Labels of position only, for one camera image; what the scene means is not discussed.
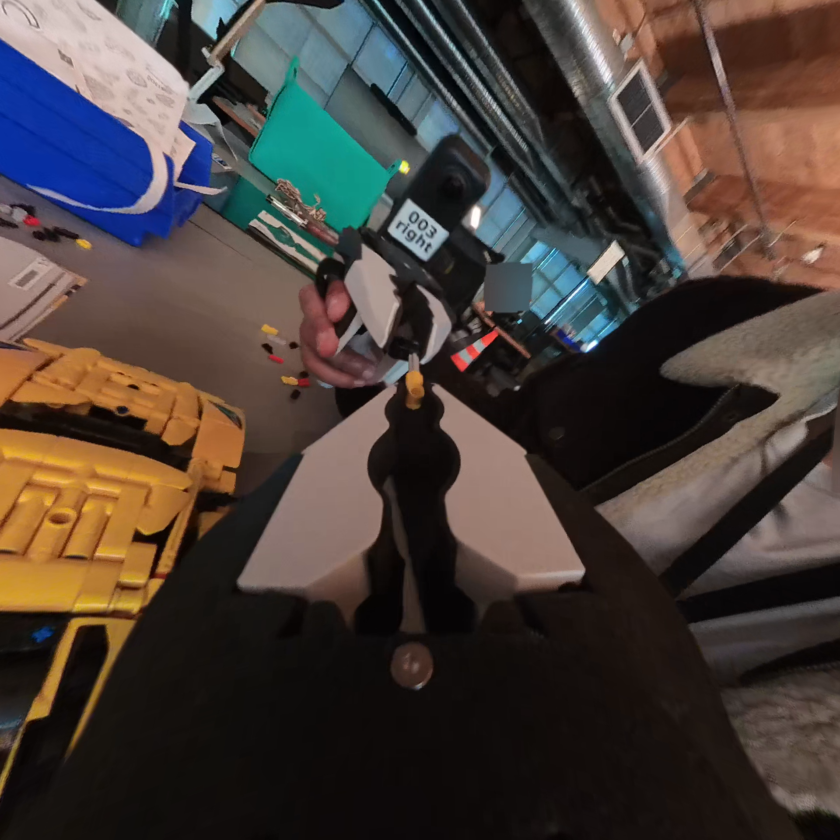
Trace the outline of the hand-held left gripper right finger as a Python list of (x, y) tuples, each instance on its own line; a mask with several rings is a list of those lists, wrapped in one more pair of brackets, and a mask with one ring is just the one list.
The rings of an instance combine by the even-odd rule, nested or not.
[(585, 568), (526, 451), (439, 385), (439, 426), (458, 469), (444, 505), (455, 583), (478, 606), (581, 583)]

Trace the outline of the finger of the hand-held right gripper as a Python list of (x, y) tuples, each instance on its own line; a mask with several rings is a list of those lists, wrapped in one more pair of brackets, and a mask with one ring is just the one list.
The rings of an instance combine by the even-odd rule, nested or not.
[(419, 362), (425, 365), (443, 348), (454, 327), (454, 316), (448, 304), (433, 294), (409, 294), (408, 324)]
[(349, 336), (365, 329), (375, 346), (385, 349), (403, 310), (391, 265), (379, 254), (362, 254), (347, 269), (343, 282), (354, 311)]

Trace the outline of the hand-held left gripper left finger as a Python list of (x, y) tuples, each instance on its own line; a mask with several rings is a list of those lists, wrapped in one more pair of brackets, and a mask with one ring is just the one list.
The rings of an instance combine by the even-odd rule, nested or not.
[(384, 389), (303, 451), (238, 577), (240, 591), (330, 602), (353, 617), (371, 593), (365, 556), (382, 528), (369, 457), (390, 428), (385, 408), (396, 395)]

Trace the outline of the yellow brick toy car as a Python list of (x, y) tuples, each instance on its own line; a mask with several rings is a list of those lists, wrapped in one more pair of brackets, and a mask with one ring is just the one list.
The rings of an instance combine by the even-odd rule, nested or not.
[(5, 793), (76, 745), (141, 614), (233, 501), (246, 420), (98, 350), (1, 355)]

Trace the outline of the wooden desk lamp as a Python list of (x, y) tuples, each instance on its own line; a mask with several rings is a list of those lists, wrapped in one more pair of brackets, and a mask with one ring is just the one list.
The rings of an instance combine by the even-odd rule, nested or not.
[[(225, 73), (224, 61), (232, 56), (238, 43), (257, 23), (259, 17), (269, 5), (285, 4), (291, 6), (332, 10), (340, 7), (344, 1), (251, 1), (245, 2), (232, 16), (231, 21), (223, 24), (223, 33), (218, 35), (210, 49), (203, 48), (203, 56), (208, 69), (191, 86), (187, 94), (189, 105), (197, 104)], [(192, 2), (183, 2), (179, 7), (178, 19), (178, 56), (188, 62), (191, 55), (192, 38)]]

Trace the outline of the person's right hand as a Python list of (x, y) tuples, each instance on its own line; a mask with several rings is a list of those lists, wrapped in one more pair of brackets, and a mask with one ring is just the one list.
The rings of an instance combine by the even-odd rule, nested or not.
[(336, 325), (350, 309), (341, 280), (331, 280), (325, 297), (310, 284), (299, 292), (302, 321), (299, 351), (306, 370), (327, 387), (358, 389), (375, 383), (375, 364), (353, 350), (340, 350)]

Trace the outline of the teal printed booklet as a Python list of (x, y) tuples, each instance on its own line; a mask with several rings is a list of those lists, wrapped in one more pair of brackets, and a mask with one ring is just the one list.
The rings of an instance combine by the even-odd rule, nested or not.
[(265, 211), (260, 212), (248, 223), (248, 233), (302, 265), (316, 266), (329, 256), (328, 253)]

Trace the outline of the yellow and black loose bricks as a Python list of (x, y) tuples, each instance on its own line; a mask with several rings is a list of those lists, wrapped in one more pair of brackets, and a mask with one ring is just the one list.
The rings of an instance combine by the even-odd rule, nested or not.
[(309, 389), (312, 381), (307, 369), (296, 367), (299, 359), (299, 343), (285, 338), (280, 331), (263, 324), (259, 329), (259, 346), (268, 361), (280, 367), (280, 381), (290, 389), (290, 399), (296, 401)]

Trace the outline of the white air vent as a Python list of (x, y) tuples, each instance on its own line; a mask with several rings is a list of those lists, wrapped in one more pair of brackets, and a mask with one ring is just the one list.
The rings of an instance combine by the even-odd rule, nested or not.
[(639, 59), (607, 100), (637, 165), (646, 163), (670, 138), (674, 124), (644, 59)]

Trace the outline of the cluster of tiny pin pieces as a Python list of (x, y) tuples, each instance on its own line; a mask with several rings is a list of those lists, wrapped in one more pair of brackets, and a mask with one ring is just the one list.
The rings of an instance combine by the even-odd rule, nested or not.
[(33, 239), (40, 242), (58, 244), (67, 241), (74, 243), (82, 250), (92, 250), (91, 242), (74, 231), (57, 225), (49, 226), (42, 222), (37, 208), (32, 204), (1, 202), (1, 228), (25, 228)]

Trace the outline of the open instruction booklet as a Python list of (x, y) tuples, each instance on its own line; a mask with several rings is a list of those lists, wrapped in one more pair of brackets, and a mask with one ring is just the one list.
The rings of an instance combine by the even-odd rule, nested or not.
[(1, 237), (1, 344), (21, 342), (87, 283), (38, 251)]

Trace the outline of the blue plastic bin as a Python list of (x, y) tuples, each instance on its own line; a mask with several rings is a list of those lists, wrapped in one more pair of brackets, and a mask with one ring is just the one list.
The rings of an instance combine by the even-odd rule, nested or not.
[(194, 142), (178, 175), (168, 153), (2, 42), (1, 170), (122, 242), (168, 238), (217, 194), (213, 146)]

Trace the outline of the patterned white paper bag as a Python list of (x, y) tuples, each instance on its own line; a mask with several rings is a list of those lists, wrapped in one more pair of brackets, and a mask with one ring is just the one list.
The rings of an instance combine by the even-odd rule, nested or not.
[(194, 142), (181, 129), (179, 72), (98, 2), (2, 2), (2, 42), (168, 153), (178, 175)]

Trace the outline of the silver air duct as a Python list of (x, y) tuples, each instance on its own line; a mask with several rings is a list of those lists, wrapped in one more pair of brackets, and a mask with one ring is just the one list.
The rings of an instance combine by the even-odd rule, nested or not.
[(624, 191), (631, 197), (665, 257), (682, 265), (667, 225), (656, 175), (639, 167), (627, 146), (608, 100), (625, 76), (625, 59), (594, 2), (528, 1), (528, 15), (539, 31), (595, 136), (609, 158)]

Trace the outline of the black drawcord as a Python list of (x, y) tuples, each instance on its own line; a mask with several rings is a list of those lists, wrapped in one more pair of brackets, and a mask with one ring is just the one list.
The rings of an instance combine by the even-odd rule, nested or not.
[(743, 498), (695, 544), (683, 552), (658, 578), (676, 600), (690, 625), (732, 616), (799, 606), (839, 595), (838, 561), (809, 570), (738, 584), (705, 594), (682, 595), (748, 531), (764, 519), (826, 456), (833, 443), (834, 421), (816, 423), (816, 432)]

